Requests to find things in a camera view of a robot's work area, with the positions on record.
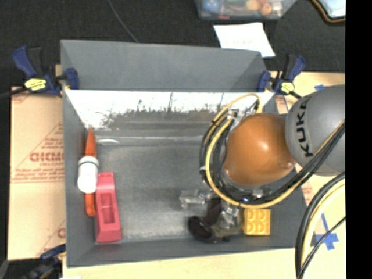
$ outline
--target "black floor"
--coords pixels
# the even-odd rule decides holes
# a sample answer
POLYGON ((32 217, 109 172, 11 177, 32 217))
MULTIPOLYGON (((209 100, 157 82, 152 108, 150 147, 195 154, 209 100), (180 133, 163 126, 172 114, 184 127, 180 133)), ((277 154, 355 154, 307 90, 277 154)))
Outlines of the black floor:
MULTIPOLYGON (((0 93, 22 84, 12 52, 23 44, 42 48, 45 68, 59 63, 59 40, 89 38, 217 47, 213 23, 201 20, 193 0, 0 0, 0 93)), ((264 22, 276 53, 268 70, 283 68, 285 56, 299 53, 307 71, 345 72, 345 23, 327 23, 309 0, 298 0, 278 21, 264 22)), ((6 258, 9 189, 9 100, 0 100, 0 264, 6 258)), ((20 271, 10 266, 13 272, 20 271)))

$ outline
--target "yellow block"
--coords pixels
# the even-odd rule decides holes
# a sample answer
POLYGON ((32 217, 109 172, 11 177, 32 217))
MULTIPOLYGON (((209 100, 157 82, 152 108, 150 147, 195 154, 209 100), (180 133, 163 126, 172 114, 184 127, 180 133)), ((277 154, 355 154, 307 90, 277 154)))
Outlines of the yellow block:
POLYGON ((246 235, 270 235, 270 209, 244 209, 243 233, 246 235))

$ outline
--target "pink object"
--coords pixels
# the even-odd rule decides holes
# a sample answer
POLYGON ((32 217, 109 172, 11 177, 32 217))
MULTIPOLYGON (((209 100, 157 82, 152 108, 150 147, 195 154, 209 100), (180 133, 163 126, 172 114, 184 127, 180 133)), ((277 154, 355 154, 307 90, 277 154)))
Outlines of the pink object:
POLYGON ((95 203, 97 212, 95 218, 97 243, 111 243, 121 240, 115 182, 111 171, 98 174, 95 203))

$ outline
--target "blue clamp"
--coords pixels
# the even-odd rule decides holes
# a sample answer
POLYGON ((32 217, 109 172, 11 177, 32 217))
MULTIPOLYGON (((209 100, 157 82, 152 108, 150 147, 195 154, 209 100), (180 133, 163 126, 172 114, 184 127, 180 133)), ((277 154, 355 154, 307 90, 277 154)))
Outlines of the blue clamp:
POLYGON ((22 45, 12 54, 15 65, 26 75, 26 80, 24 82, 26 89, 31 93, 45 93, 61 97, 62 87, 58 80, 63 78, 69 81, 71 89, 79 88, 77 72, 73 68, 67 69, 62 76, 58 77, 54 77, 50 71, 42 71, 40 51, 40 48, 27 50, 26 45, 22 45))
POLYGON ((60 274, 61 261, 57 255, 66 251, 66 244, 54 247, 40 256, 42 263, 32 270, 28 271, 27 274, 21 276, 19 279, 47 279, 55 278, 55 273, 60 274))
POLYGON ((276 78, 271 78, 268 71, 264 71, 261 74, 257 85, 257 92, 263 92, 266 88, 270 88, 269 82, 271 82, 271 89, 276 94, 291 94, 296 98, 300 98, 294 92, 295 86, 293 85, 293 81, 304 70, 305 66, 306 62, 302 56, 298 54, 288 55, 284 70, 280 76, 278 73, 276 78))

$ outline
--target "cardboard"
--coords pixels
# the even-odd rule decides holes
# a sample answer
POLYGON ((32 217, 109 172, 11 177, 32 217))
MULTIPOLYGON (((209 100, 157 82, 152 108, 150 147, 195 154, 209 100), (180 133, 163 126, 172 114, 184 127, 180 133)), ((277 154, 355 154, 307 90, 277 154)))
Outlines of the cardboard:
POLYGON ((8 259, 38 258, 66 240, 62 99, 12 96, 8 259))

